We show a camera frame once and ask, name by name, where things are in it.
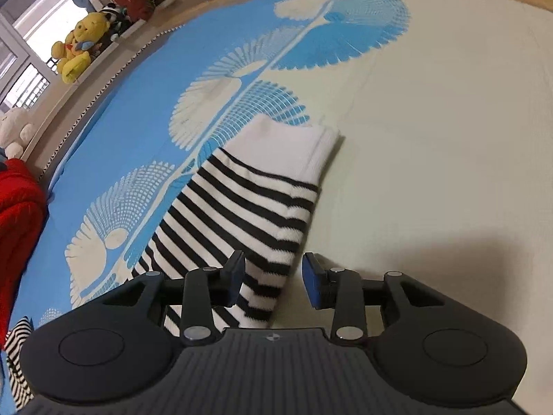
yellow teddy bear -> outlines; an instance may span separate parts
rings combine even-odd
[[[103,13],[91,12],[77,23],[64,44],[56,42],[52,46],[52,57],[60,60],[56,68],[64,83],[74,83],[89,67],[92,62],[89,51],[99,53],[107,46],[109,40],[104,37],[109,29],[110,22]]]
[[[65,42],[57,41],[52,45],[52,58],[58,59],[56,64],[57,73],[62,74],[65,64],[75,57],[73,47],[76,43],[73,32],[70,32],[65,38]]]

striped sock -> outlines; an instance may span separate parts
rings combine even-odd
[[[213,309],[215,326],[264,328],[290,273],[337,133],[292,127],[259,115],[217,149],[172,203],[133,276],[162,271],[171,279],[222,267],[239,249],[246,275],[237,304]],[[181,306],[165,327],[179,334]]]
[[[21,346],[32,332],[30,320],[24,316],[6,335],[6,362],[9,374],[9,388],[12,391],[13,402],[19,411],[32,399],[32,393],[23,376],[19,364]]]

white sock cuff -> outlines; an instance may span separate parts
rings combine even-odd
[[[258,114],[223,148],[261,172],[318,185],[337,140],[325,126],[290,126]]]

ridged plastic surface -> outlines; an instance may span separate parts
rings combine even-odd
[[[139,395],[99,407],[63,406],[37,397],[21,413],[523,415],[507,401],[470,409],[415,401],[389,386],[363,351],[330,343],[320,329],[227,329],[214,345],[185,349],[170,372]]]

red cloth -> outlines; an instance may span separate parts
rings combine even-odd
[[[46,216],[46,197],[25,163],[5,162],[0,172],[0,347],[4,347],[13,299]]]

